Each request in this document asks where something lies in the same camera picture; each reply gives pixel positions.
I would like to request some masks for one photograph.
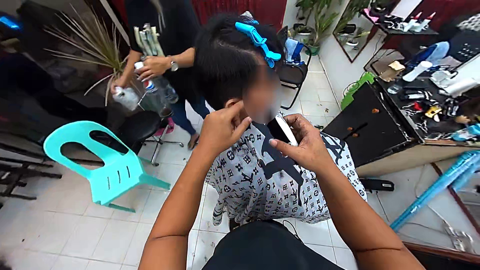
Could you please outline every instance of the black chair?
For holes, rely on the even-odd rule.
[[[285,45],[285,42],[287,41],[288,38],[288,26],[283,27],[278,31],[277,37],[280,40],[282,44]],[[312,52],[310,49],[303,45],[309,54],[307,64],[301,64],[301,65],[295,65],[292,63],[285,63],[285,65],[279,67],[277,69],[277,74],[278,77],[280,78],[280,82],[282,83],[283,86],[286,86],[288,88],[292,89],[297,89],[297,93],[295,94],[295,97],[292,100],[292,103],[290,106],[285,107],[281,106],[284,109],[290,109],[293,106],[293,103],[295,103],[295,100],[297,99],[301,86],[303,84],[303,81],[305,81],[305,78],[307,77],[307,72],[308,72],[308,65],[310,64],[310,59],[312,58]]]
[[[155,132],[157,132],[157,130],[160,128],[165,128],[163,134],[160,137],[154,136]],[[115,134],[135,154],[138,154],[142,146],[146,145],[145,142],[156,143],[150,163],[152,163],[154,166],[158,166],[158,163],[154,162],[158,154],[158,145],[171,143],[178,144],[181,147],[184,146],[181,142],[162,140],[163,135],[167,133],[168,129],[168,118],[162,119],[158,113],[150,110],[144,110],[127,117]],[[101,142],[102,138],[105,138],[105,136],[102,134],[97,134],[93,135],[92,138]],[[125,152],[125,147],[123,147],[116,140],[108,140],[107,145],[119,152]]]

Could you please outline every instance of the barber cape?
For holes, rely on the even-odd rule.
[[[337,167],[366,201],[347,144],[320,133]],[[283,157],[270,139],[267,126],[253,122],[236,144],[215,159],[205,178],[219,196],[213,211],[215,226],[224,212],[238,223],[287,217],[317,223],[330,218],[315,173]]]

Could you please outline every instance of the blue hair clip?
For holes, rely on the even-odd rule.
[[[253,27],[252,25],[236,22],[235,28],[240,32],[246,34],[252,40],[255,46],[263,49],[265,53],[265,60],[271,68],[275,66],[275,61],[280,60],[280,58],[282,57],[279,53],[272,52],[268,49],[267,45],[265,44],[267,39],[262,38],[260,34],[258,34],[257,29],[255,29],[255,27]]]

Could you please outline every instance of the barber's arm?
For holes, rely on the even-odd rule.
[[[197,216],[202,187],[214,159],[232,146],[251,123],[238,122],[240,101],[207,115],[200,140],[165,201],[145,243],[139,270],[185,270],[188,234]]]
[[[195,48],[188,48],[183,53],[171,56],[147,56],[144,67],[138,70],[139,80],[149,80],[155,76],[162,75],[172,67],[172,61],[176,62],[179,68],[193,66]]]
[[[318,129],[300,114],[285,116],[299,146],[278,140],[270,144],[317,175],[338,233],[352,250],[360,269],[424,269],[400,238],[360,197],[334,164]]]

